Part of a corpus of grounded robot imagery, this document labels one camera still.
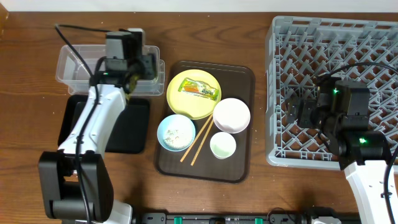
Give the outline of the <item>pile of rice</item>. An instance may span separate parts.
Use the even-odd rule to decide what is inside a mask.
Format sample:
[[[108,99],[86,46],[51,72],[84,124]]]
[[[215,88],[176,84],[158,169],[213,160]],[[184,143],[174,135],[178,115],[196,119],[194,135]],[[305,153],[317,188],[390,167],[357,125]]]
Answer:
[[[164,134],[164,142],[173,149],[182,149],[189,143],[189,136],[178,129],[168,129]]]

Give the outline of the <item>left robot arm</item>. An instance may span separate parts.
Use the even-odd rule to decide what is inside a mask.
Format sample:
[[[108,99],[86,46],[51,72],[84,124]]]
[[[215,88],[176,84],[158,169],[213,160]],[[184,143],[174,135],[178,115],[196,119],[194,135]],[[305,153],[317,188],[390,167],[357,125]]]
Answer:
[[[152,54],[98,60],[85,107],[70,134],[39,159],[46,216],[72,223],[134,222],[133,207],[114,198],[104,154],[144,148],[149,103],[128,99],[139,79],[156,73]]]

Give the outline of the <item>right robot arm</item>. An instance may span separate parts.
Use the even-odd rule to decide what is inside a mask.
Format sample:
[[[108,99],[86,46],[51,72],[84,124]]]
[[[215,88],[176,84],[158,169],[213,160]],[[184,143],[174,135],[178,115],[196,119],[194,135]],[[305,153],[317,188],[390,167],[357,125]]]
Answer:
[[[354,193],[362,223],[397,223],[397,190],[385,134],[369,129],[370,90],[366,84],[332,77],[318,85],[315,99],[290,97],[287,122],[317,129],[326,149],[337,156]]]

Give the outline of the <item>light blue bowl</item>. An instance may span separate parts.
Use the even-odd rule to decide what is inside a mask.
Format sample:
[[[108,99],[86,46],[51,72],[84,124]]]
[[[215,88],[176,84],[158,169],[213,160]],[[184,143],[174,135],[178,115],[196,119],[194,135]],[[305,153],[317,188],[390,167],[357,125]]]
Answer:
[[[195,139],[193,121],[184,115],[172,114],[164,118],[157,128],[159,144],[171,152],[186,150]]]

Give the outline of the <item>pink white bowl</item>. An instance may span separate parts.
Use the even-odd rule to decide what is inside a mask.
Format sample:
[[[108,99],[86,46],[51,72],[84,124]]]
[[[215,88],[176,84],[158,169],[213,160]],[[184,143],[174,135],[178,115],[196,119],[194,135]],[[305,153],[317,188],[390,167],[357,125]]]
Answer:
[[[221,100],[213,110],[213,121],[218,129],[230,134],[245,130],[251,120],[251,114],[245,102],[237,98]]]

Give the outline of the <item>white green cup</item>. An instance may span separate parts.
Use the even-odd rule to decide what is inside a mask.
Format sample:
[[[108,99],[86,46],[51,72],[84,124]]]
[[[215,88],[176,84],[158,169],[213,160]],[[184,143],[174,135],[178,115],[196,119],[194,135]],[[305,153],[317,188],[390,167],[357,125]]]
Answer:
[[[235,138],[226,132],[218,132],[210,139],[210,149],[217,159],[231,157],[236,151]]]

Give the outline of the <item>green orange snack wrapper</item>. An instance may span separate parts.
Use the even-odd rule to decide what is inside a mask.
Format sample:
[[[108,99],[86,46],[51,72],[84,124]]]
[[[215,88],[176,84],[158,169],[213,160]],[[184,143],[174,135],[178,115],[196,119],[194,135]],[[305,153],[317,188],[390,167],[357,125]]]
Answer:
[[[184,92],[189,95],[199,96],[209,100],[216,101],[220,94],[220,90],[210,86],[209,84],[201,81],[185,78],[179,88],[178,92]]]

